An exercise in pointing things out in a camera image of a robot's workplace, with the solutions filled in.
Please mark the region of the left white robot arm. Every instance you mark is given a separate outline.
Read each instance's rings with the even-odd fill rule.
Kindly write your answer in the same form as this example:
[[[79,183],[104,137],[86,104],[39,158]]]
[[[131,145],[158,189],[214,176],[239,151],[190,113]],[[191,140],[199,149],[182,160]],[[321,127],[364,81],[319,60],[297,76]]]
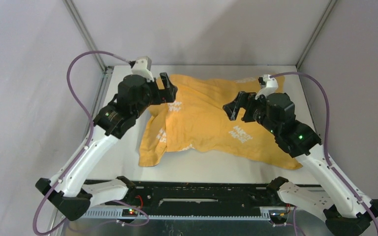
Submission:
[[[75,221],[88,209],[106,202],[119,200],[130,205],[135,201],[135,185],[124,176],[96,184],[85,181],[105,153],[135,126],[149,106],[175,101],[178,88],[167,73],[162,72],[159,77],[163,89],[156,80],[147,80],[136,73],[125,76],[112,100],[94,118],[82,147],[57,174],[40,178],[35,184],[68,220]]]

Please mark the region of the yellow and blue pillowcase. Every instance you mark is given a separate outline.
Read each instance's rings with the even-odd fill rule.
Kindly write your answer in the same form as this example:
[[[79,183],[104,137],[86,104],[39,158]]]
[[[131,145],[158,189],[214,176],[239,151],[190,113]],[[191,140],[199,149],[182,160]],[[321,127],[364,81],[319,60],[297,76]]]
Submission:
[[[189,149],[217,150],[288,170],[302,167],[261,125],[230,121],[223,110],[238,92],[259,91],[256,77],[201,80],[173,74],[170,80],[178,88],[175,101],[148,108],[151,117],[139,147],[141,167],[159,164],[167,152]]]

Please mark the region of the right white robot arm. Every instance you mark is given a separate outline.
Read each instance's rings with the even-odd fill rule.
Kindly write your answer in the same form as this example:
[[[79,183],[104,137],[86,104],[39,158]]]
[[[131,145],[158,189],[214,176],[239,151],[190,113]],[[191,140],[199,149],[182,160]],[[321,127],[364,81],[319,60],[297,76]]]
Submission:
[[[336,236],[359,236],[377,222],[378,199],[360,191],[329,156],[319,135],[298,121],[295,105],[285,93],[257,95],[241,91],[223,106],[230,120],[244,109],[243,122],[257,122],[273,134],[278,147],[298,161],[318,181],[327,196],[303,189],[284,177],[267,186],[267,201],[294,205],[323,221]]]

